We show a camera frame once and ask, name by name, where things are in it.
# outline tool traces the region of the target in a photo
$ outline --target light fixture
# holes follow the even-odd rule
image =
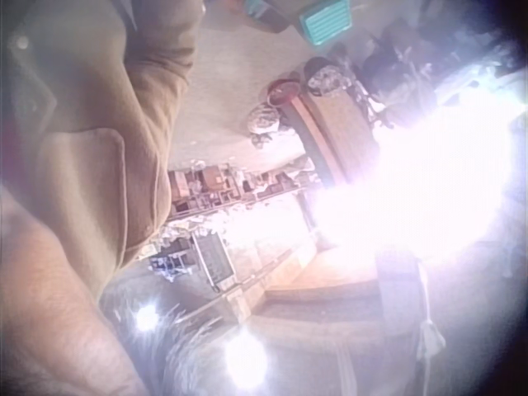
[[[264,346],[242,331],[225,347],[225,359],[233,382],[245,390],[255,389],[266,377],[267,357]]]
[[[159,316],[154,305],[141,308],[135,315],[135,323],[138,330],[148,332],[154,330],[158,325]]]

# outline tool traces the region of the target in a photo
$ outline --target brown jacket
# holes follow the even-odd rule
[[[27,209],[98,298],[167,218],[172,125],[201,0],[39,0],[9,40]]]

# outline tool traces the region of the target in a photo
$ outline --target wall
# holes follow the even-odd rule
[[[309,230],[296,196],[287,194],[234,213],[222,237],[241,282],[305,242]]]

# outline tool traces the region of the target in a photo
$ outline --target wooden furniture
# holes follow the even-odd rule
[[[222,191],[225,188],[224,174],[219,166],[206,167],[202,171],[204,184],[209,191]]]
[[[304,149],[312,158],[323,184],[335,186],[346,182],[345,173],[330,143],[301,98],[294,98],[290,103],[284,104],[281,109],[299,134]]]
[[[172,201],[180,200],[191,194],[184,172],[169,171],[168,180],[171,183]]]
[[[301,99],[331,147],[346,181],[352,183],[368,178],[375,168],[380,148],[360,107],[346,91],[332,97],[301,93]]]

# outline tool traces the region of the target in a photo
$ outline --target wooden cabinet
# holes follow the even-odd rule
[[[224,174],[219,167],[206,167],[202,173],[205,186],[209,191],[222,191],[225,188]]]
[[[171,182],[172,201],[180,200],[191,194],[184,172],[170,171],[168,180]]]

